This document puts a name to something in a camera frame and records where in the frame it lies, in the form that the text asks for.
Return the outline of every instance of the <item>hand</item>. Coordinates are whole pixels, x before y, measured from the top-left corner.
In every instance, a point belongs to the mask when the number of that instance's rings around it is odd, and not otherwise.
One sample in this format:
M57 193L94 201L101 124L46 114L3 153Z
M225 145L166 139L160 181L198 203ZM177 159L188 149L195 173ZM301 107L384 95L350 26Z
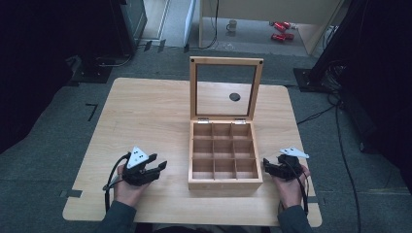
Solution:
M124 164L118 167L119 179L123 173ZM115 200L122 202L130 207L136 208L136 204L142 196L145 189L150 183L143 184L141 186L130 185L125 181L115 184Z
M310 176L310 171L307 167L302 166L303 173L306 177ZM305 185L305 175L300 175L299 179L303 185ZM273 182L276 184L278 188L279 195L284 206L284 209L287 209L291 206L300 205L302 202L302 192L300 190L300 184L297 179L293 179L289 182L286 182L285 179L281 179L278 177L272 177Z

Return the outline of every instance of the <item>sleeve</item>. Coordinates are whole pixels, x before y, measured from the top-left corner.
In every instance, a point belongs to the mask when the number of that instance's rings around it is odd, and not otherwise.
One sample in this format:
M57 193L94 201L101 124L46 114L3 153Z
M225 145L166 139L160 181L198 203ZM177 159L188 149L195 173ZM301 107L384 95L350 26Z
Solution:
M126 233L130 231L136 210L122 202L113 201L95 233Z
M313 232L301 206L292 206L278 215L283 233Z

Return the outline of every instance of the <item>cable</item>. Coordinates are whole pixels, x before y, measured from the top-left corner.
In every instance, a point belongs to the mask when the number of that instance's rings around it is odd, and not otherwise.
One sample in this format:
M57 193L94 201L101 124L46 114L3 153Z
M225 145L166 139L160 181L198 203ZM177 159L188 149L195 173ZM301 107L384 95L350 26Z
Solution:
M206 49L210 48L211 46L213 46L213 45L217 42L217 40L218 40L218 14L219 14L219 0L218 0L218 2L216 3L216 13L215 13L215 25L216 25L216 27L215 27L215 37L213 38L213 40L212 40L212 42L209 44L209 46L203 47L203 48L200 48L200 47L191 48L191 50L206 50Z
M125 63L127 63L127 62L130 60L130 58L131 58L131 55L129 55L129 56L127 57L127 60L126 60L126 61L124 61L124 62L123 62L123 63L121 63L121 64L114 64L114 65L98 65L98 66L100 66L100 67L120 67L120 66L124 65Z
M330 96L334 96L335 98L336 98L336 103L333 103L331 100L330 100ZM340 98L337 96L337 94L329 94L328 96L327 96L327 102L330 104L330 105L333 105L333 106L337 106L338 104L339 104L339 101L340 101Z
M365 6L364 6L363 13L362 13L362 17L361 17L361 21L360 21L360 32L359 32L359 36L358 36L357 48L356 48L355 50L358 50L358 48L359 48L359 46L360 46L360 44L361 44L361 32L362 32L362 30L363 30L364 16L366 15L366 10L367 10L368 5L369 5L369 0L366 0L366 4L365 4ZM330 62L327 64L327 67L329 67L329 66L330 66L331 64L333 64L333 63L351 60L351 59L354 58L355 56L356 56L356 55L354 54L353 57L349 57L349 58L346 58L346 59L332 60L332 61L330 61Z
M352 178L351 171L349 170L348 162L346 161L345 151L343 150L342 135L340 133L338 110L339 110L339 108L336 108L335 118L336 118L337 134L338 134L338 138L339 138L339 147L340 147L340 152L342 153L342 159L343 159L343 162L345 164L346 172L348 173L349 180L351 181L352 190L354 191L355 204L356 204L356 207L357 207L357 217L358 217L358 232L361 233L360 203L359 203L359 200L358 200L357 190L355 188L355 182L354 182L354 179Z
M306 177L306 181L308 183L308 192L305 193L305 186L302 184L302 181L300 180L300 177L297 175L297 173L294 171L293 167L289 164L289 162L287 162L285 159L282 159L283 162L288 165L289 169L291 169L291 171L293 172L294 176L296 177L297 181L299 182L300 185L300 191L302 192L302 199L303 199L303 209L306 215L308 215L309 213L309 207L308 207L308 194L309 194L309 182L307 181L307 177Z
M131 153L127 153L124 156L122 156L115 164L115 166L112 169L112 172L110 173L109 179L107 180L107 184L103 186L103 190L106 191L104 195L104 203L106 207L106 213L109 211L110 208L110 188L112 188L116 183L119 183L121 181L115 182L110 184L113 178L113 174L115 174L116 169L118 168L119 164L121 163L122 160L129 158Z
M313 91L313 88L312 88L312 87L308 87L308 86L299 86L299 85L295 85L295 84L284 84L283 86L286 87L286 88L293 87L293 88L297 88L297 89L299 89L299 90ZM333 94L336 90L337 90L337 89L331 88L329 92L323 91L323 92L321 92L321 93Z
M307 122L307 121L309 121L309 120L312 120L312 119L314 119L314 118L320 117L322 114L326 113L327 111L329 111L329 110L331 110L331 109L333 109L333 108L335 108L335 107L336 107L336 106L333 105L333 106L330 106L329 108L327 108L327 109L325 109L325 110L323 110L323 111L321 111L321 112L318 112L318 113L316 113L316 114L310 115L310 116L307 117L306 119L299 121L299 122L297 123L297 125L299 125L299 124L301 124L301 123L304 123L304 122Z
M332 27L332 30L330 31L330 33L329 33L329 35L327 36L327 39L326 39L326 46L329 44L330 39L333 37L333 35L336 32L338 27L339 26L333 26ZM322 39L322 48L324 50L325 50L325 35L326 35L326 33L324 34L324 38Z

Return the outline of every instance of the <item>box compartment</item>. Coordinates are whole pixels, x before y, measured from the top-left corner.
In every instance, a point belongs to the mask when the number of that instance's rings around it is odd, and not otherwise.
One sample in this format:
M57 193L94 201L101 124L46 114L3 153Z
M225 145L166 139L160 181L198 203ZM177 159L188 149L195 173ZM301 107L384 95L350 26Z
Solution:
M213 141L214 158L233 158L233 141L231 140L214 140Z
M234 159L215 160L215 180L236 179L236 167Z
M194 159L192 178L196 180L207 180L214 178L213 159Z
M211 124L195 124L193 128L194 139L212 139Z
M232 124L234 140L252 140L251 124Z
M233 141L235 158L256 158L254 142L250 141Z
M213 123L213 139L227 140L231 138L231 124Z
M212 140L193 140L193 159L213 158Z
M236 178L257 179L257 161L255 159L236 159Z

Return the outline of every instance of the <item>gray carpet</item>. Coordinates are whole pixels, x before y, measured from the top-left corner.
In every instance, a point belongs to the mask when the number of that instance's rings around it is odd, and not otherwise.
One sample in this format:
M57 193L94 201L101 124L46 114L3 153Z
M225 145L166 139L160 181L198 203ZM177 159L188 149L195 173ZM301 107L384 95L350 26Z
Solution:
M118 77L189 80L189 56L262 57L262 84L295 84L292 68L312 68L315 58L215 50L155 48L114 68L106 84L64 86L38 119L31 133L0 155L0 232L90 232L98 222L67 221L61 190L76 179L87 145L113 80ZM326 95L290 88L297 121L329 106ZM93 107L98 104L90 121ZM412 198L399 172L379 154L359 152L359 138L339 110L342 141L358 190L362 232L410 232ZM299 125L324 223L315 232L357 232L352 187L339 149L335 112ZM276 227L272 232L279 232Z

